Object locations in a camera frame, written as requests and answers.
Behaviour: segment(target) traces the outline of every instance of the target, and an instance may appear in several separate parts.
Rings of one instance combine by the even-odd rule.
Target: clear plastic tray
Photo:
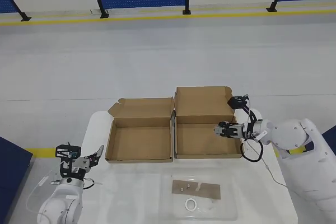
[[[173,180],[219,184],[221,199],[173,194]],[[197,208],[194,211],[185,208],[185,201],[189,198],[193,198],[197,202]],[[188,208],[192,208],[193,205],[193,202],[189,202]],[[231,175],[227,170],[215,168],[165,170],[161,176],[159,216],[165,220],[237,220]]]

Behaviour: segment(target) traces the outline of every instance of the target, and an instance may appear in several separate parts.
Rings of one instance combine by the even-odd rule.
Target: floor
[[[336,14],[0,27],[0,136],[23,148],[81,145],[94,112],[176,86],[230,86],[265,118],[324,132],[336,125]],[[35,164],[18,205],[53,162]],[[321,223],[292,198],[299,223]],[[10,223],[35,217],[19,207]]]

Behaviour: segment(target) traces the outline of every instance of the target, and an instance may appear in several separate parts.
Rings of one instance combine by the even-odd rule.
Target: white ring
[[[188,202],[189,202],[190,200],[191,200],[192,202],[194,202],[194,208],[193,208],[193,209],[188,208]],[[192,211],[196,210],[196,208],[197,208],[197,202],[196,202],[193,198],[188,198],[188,199],[185,201],[185,208],[186,208],[189,212],[192,212]]]

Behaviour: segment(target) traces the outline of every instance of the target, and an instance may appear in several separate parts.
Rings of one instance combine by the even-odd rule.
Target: white table
[[[254,110],[254,113],[258,119],[261,118],[258,111]],[[242,110],[236,110],[235,115],[239,123],[246,121],[247,116]],[[112,117],[107,111],[92,115],[82,144],[82,156],[94,153],[101,145],[106,148],[111,122]],[[246,155],[257,157],[251,149],[246,151]],[[285,183],[271,145],[264,147],[263,158],[277,181]],[[162,223],[158,216],[160,172],[170,167],[218,167],[229,170],[237,190],[235,199],[238,217],[236,221],[224,223],[297,223],[297,214],[288,190],[272,180],[262,162],[252,163],[244,158],[235,158],[173,160],[172,163],[162,164],[109,164],[104,155],[99,165],[86,175],[102,185],[97,184],[83,192],[83,210],[79,223]]]

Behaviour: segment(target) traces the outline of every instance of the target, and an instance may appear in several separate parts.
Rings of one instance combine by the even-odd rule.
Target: open cardboard box
[[[108,162],[171,162],[174,100],[119,99],[106,150]]]
[[[227,104],[229,87],[177,87],[175,93],[176,158],[240,158],[241,140],[214,134],[221,121],[236,122]]]

